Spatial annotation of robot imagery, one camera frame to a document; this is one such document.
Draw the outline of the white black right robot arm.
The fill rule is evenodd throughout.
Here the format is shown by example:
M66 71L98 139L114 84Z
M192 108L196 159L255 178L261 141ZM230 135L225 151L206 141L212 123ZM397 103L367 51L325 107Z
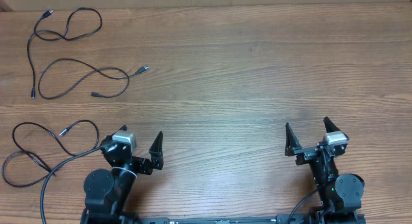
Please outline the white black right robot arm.
M289 123L285 125L285 155L295 156L297 165L308 164L314 177L315 189L306 195L288 215L288 223L365 223L362 207L364 180L357 174L340 174L335 158L346 152L347 134L342 132L328 117L323 119L326 133L315 146L304 148ZM318 194L321 205L312 207L307 214L297 210L314 194Z

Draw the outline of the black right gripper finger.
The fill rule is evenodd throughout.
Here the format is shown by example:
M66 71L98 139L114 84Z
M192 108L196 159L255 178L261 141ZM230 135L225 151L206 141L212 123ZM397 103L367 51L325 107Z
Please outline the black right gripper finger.
M328 117L324 117L323 122L327 133L340 131L340 129Z
M286 132L286 144L285 144L285 155L293 156L296 155L301 149L301 145L295 136L290 124L287 122L285 125Z

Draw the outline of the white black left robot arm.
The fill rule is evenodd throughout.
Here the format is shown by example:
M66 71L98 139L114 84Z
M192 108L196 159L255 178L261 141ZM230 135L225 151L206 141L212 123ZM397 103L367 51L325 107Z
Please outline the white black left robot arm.
M126 212L129 193L139 174L151 175L164 166L163 133L159 132L149 148L150 159L133 155L137 148L135 134L122 126L108 135L100 150L111 170L97 169L88 174L83 189L86 194L81 223L143 223L137 213Z

